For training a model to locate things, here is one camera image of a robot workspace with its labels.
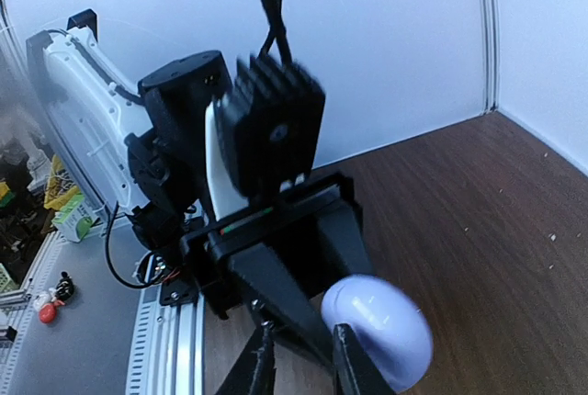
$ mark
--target black bracket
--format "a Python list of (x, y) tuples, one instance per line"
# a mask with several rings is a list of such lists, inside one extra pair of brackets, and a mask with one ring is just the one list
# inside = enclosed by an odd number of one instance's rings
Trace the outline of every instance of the black bracket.
[(327, 175), (187, 234), (185, 262), (213, 311), (224, 319), (246, 304), (258, 325), (275, 324), (277, 342), (331, 368), (332, 335), (309, 300), (343, 277), (374, 275), (353, 193), (350, 178)]
[(0, 326), (0, 348), (11, 346), (17, 338), (17, 330), (12, 326)]
[(255, 330), (217, 395), (273, 395), (276, 360), (272, 329), (266, 322)]
[(159, 293), (159, 304), (162, 306), (178, 306), (198, 301), (198, 287), (194, 278), (183, 271), (173, 280), (162, 283)]
[(334, 327), (335, 395), (396, 395), (348, 324)]
[(75, 14), (67, 20), (67, 30), (86, 27), (90, 28), (94, 38), (98, 41), (98, 16), (92, 9), (86, 9), (86, 11)]

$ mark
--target metal frame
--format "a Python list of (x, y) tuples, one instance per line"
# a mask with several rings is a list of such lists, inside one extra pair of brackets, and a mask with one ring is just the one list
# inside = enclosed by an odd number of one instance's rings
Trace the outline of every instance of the metal frame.
[(0, 310), (12, 310), (21, 305), (27, 305), (29, 300), (30, 294), (23, 288), (2, 293), (0, 294)]
[(160, 288), (141, 292), (132, 337), (126, 395), (204, 393), (205, 300), (159, 304)]
[[(22, 299), (27, 295), (39, 294), (45, 289), (64, 243), (65, 239), (58, 232), (47, 235), (23, 280), (21, 289), (8, 293), (10, 295), (8, 298)], [(7, 324), (17, 330), (17, 338), (11, 347), (0, 348), (0, 395), (8, 394), (22, 344), (35, 316), (35, 310), (30, 305), (23, 306), (22, 300), (16, 305), (17, 308), (14, 309), (15, 306), (13, 306), (13, 310), (8, 313)]]
[(500, 35), (498, 25), (497, 0), (480, 0), (483, 59), (484, 59), (484, 113), (498, 108), (499, 65), (500, 65)]

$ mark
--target white wall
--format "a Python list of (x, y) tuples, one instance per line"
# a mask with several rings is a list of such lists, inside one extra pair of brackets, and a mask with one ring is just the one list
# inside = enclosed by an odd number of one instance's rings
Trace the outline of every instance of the white wall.
[[(174, 58), (235, 58), (266, 35), (258, 0), (6, 0), (21, 41), (92, 7), (103, 50), (132, 79)], [(285, 0), (294, 56), (318, 76), (326, 164), (479, 115), (480, 0)]]
[(499, 109), (588, 174), (588, 0), (498, 0)]

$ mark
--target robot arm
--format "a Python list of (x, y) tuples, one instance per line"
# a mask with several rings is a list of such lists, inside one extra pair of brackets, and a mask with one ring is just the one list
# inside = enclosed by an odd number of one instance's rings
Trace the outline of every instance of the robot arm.
[[(310, 177), (325, 94), (291, 59), (281, 1), (262, 4), (282, 60), (265, 45), (237, 62), (234, 81), (221, 53), (204, 51), (133, 90), (100, 51), (92, 11), (28, 41), (31, 75), (45, 108), (85, 129), (73, 142), (54, 128), (75, 155), (68, 168), (108, 197), (111, 215), (121, 205), (139, 240), (178, 271), (160, 302), (201, 295), (222, 320), (238, 305), (251, 312), (257, 329), (220, 395), (273, 393), (274, 342), (330, 370), (336, 393), (408, 389), (431, 360), (431, 334), (374, 278), (353, 180)], [(206, 225), (186, 220), (196, 201)], [(325, 291), (318, 312), (310, 299)]]

